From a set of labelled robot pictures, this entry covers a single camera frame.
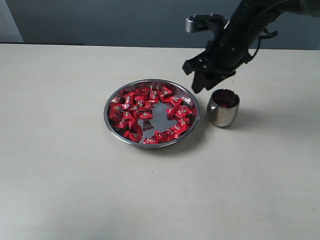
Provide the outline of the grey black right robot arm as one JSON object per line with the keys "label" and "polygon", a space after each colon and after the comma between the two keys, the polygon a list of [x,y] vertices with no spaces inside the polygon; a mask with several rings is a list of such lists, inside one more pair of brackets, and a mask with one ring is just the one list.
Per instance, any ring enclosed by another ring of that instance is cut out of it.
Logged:
{"label": "grey black right robot arm", "polygon": [[194,74],[191,88],[198,94],[211,90],[222,81],[234,76],[237,68],[253,60],[249,48],[254,41],[274,38],[277,31],[267,27],[281,14],[291,13],[319,17],[318,0],[242,0],[230,19],[219,14],[194,14],[186,19],[188,33],[211,31],[214,38],[205,50],[184,62],[186,75]]}

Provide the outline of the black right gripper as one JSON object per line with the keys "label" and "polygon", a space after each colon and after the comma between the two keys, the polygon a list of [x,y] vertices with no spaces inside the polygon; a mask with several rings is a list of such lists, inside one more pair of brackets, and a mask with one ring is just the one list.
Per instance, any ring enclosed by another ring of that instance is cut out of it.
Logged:
{"label": "black right gripper", "polygon": [[229,78],[247,61],[250,45],[260,36],[273,19],[273,12],[257,0],[242,0],[224,28],[214,33],[204,52],[186,60],[182,69],[186,75],[194,72],[192,91],[210,91]]}

